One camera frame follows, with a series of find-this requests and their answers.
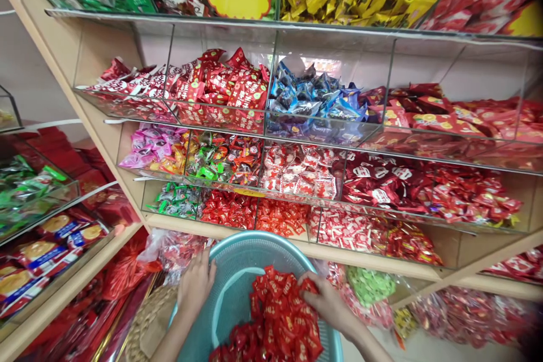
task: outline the hand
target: hand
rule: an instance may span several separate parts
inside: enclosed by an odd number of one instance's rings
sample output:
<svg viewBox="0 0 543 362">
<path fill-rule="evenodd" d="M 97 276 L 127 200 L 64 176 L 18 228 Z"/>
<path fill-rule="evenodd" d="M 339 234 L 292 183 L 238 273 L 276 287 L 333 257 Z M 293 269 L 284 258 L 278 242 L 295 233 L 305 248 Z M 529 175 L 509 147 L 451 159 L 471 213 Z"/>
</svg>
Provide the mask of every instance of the hand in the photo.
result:
<svg viewBox="0 0 543 362">
<path fill-rule="evenodd" d="M 302 298 L 317 310 L 323 320 L 348 337 L 354 327 L 360 324 L 358 318 L 356 318 L 349 307 L 343 302 L 337 290 L 328 280 L 312 271 L 307 271 L 298 279 L 298 285 L 306 278 L 315 283 L 319 294 L 303 291 L 301 293 Z"/>
<path fill-rule="evenodd" d="M 198 253 L 181 276 L 177 293 L 178 307 L 183 308 L 184 312 L 195 312 L 197 316 L 208 299 L 216 272 L 215 260 L 209 265 L 209 248 Z"/>
</svg>

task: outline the wall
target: wall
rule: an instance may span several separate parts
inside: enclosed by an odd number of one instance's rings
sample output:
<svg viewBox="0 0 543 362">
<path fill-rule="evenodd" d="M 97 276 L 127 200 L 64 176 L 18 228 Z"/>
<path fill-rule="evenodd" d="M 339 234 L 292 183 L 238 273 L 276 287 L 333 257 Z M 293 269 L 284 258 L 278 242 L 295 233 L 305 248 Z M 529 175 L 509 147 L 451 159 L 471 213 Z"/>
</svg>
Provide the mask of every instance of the wall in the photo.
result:
<svg viewBox="0 0 543 362">
<path fill-rule="evenodd" d="M 11 9 L 8 0 L 0 0 L 0 11 Z M 0 84 L 15 97 L 27 122 L 77 118 L 16 14 L 0 16 Z M 71 141 L 88 137 L 82 124 L 63 126 L 62 131 Z"/>
</svg>

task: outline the wooden shelf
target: wooden shelf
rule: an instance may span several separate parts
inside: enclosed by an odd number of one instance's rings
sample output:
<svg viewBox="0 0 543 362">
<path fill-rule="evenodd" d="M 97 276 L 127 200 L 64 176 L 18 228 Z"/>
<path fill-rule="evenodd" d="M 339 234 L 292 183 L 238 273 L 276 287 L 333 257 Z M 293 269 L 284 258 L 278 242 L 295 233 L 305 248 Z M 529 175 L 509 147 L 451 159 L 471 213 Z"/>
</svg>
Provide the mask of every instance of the wooden shelf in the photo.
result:
<svg viewBox="0 0 543 362">
<path fill-rule="evenodd" d="M 519 300 L 543 301 L 543 286 L 518 282 L 498 276 L 476 274 L 460 279 L 455 285 L 513 297 Z"/>
<path fill-rule="evenodd" d="M 242 229 L 233 229 L 226 226 L 212 225 L 210 223 L 174 218 L 159 214 L 150 215 L 147 218 L 147 223 L 150 227 L 175 230 L 213 239 L 224 239 L 244 231 Z M 431 266 L 395 258 L 370 255 L 368 253 L 353 252 L 331 246 L 303 242 L 296 239 L 288 239 L 288 241 L 297 246 L 308 257 L 330 260 L 337 263 L 364 267 L 380 272 L 394 273 L 427 281 L 440 280 L 438 273 Z"/>
<path fill-rule="evenodd" d="M 3 362 L 15 360 L 21 352 L 51 323 L 65 306 L 92 280 L 92 278 L 117 254 L 140 229 L 141 223 L 134 224 L 111 239 L 87 264 L 74 274 L 58 291 L 43 303 L 32 315 L 22 322 L 0 343 Z"/>
</svg>

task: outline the snack package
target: snack package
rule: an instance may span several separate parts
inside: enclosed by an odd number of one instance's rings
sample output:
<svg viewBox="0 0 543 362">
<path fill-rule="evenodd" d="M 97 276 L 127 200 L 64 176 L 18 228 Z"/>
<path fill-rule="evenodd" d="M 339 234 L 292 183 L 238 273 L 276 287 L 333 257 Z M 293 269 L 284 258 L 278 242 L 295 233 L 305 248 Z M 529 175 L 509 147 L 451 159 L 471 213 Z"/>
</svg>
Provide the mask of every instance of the snack package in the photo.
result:
<svg viewBox="0 0 543 362">
<path fill-rule="evenodd" d="M 176 285 L 191 259 L 212 244 L 212 239 L 203 236 L 153 228 L 137 261 L 149 263 L 158 260 L 167 272 L 165 284 Z"/>
<path fill-rule="evenodd" d="M 93 242 L 106 237 L 109 233 L 107 227 L 100 221 L 86 225 L 75 232 L 72 232 L 66 239 L 71 250 L 84 248 Z"/>
<path fill-rule="evenodd" d="M 34 277 L 31 272 L 16 269 L 0 275 L 0 318 L 22 309 L 49 283 L 48 277 Z"/>
</svg>

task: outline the blue plastic basket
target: blue plastic basket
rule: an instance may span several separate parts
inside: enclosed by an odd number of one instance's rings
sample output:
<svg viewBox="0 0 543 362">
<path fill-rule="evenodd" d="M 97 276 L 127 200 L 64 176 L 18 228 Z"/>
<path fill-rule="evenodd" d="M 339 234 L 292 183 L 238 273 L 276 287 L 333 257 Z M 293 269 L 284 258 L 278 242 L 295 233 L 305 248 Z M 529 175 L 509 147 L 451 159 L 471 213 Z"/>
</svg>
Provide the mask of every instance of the blue plastic basket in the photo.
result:
<svg viewBox="0 0 543 362">
<path fill-rule="evenodd" d="M 252 282 L 264 267 L 273 265 L 283 273 L 300 277 L 315 268 L 307 257 L 288 240 L 261 231 L 235 234 L 211 249 L 209 259 L 217 262 L 215 284 L 198 319 L 181 349 L 178 362 L 207 362 L 209 355 L 222 343 L 228 342 L 236 324 L 251 320 L 249 293 Z M 177 313 L 177 305 L 170 325 Z M 343 351 L 337 331 L 319 320 L 323 353 L 318 362 L 341 362 Z"/>
</svg>

